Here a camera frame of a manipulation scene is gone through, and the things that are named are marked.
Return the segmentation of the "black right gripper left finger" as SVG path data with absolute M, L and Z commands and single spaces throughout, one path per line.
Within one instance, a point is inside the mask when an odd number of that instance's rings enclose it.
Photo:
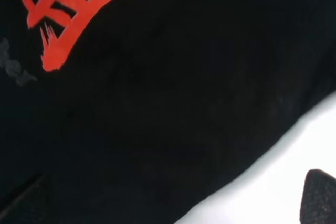
M 53 183 L 35 174 L 1 198 L 1 223 L 56 223 Z

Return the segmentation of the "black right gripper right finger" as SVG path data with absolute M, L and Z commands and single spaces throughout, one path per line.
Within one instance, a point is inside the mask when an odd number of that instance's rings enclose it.
M 300 208 L 301 224 L 335 224 L 335 178 L 319 169 L 308 171 Z

